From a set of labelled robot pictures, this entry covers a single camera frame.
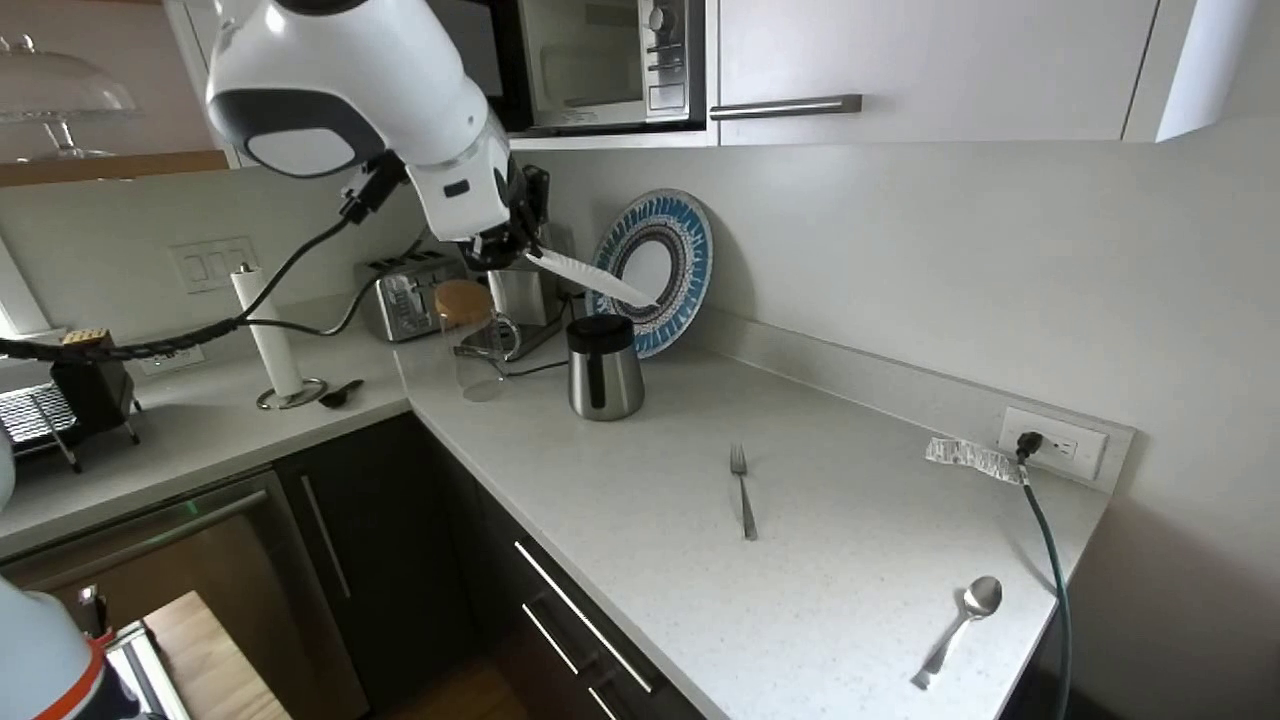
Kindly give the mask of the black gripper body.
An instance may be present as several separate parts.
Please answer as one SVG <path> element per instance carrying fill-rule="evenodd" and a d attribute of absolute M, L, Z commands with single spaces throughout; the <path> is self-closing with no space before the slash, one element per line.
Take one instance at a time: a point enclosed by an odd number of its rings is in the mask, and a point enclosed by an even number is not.
<path fill-rule="evenodd" d="M 501 230 L 479 234 L 466 247 L 466 259 L 476 273 L 518 263 L 537 246 L 537 234 L 550 224 L 550 189 L 552 189 L 552 177 L 539 166 L 513 166 L 508 177 L 501 179 L 501 200 L 508 209 L 508 219 Z"/>

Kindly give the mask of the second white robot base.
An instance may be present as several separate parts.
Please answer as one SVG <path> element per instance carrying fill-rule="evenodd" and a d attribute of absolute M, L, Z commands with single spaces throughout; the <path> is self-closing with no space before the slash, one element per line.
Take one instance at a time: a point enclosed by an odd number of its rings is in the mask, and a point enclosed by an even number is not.
<path fill-rule="evenodd" d="M 0 720 L 137 720 L 105 648 L 55 596 L 0 582 Z"/>

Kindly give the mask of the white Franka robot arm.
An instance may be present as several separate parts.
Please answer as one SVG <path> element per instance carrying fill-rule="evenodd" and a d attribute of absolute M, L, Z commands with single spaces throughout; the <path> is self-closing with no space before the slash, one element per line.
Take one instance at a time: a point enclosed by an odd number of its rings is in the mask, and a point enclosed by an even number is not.
<path fill-rule="evenodd" d="M 258 0 L 215 38 L 206 108 L 268 171 L 396 161 L 436 240 L 532 252 L 503 126 L 428 0 Z"/>

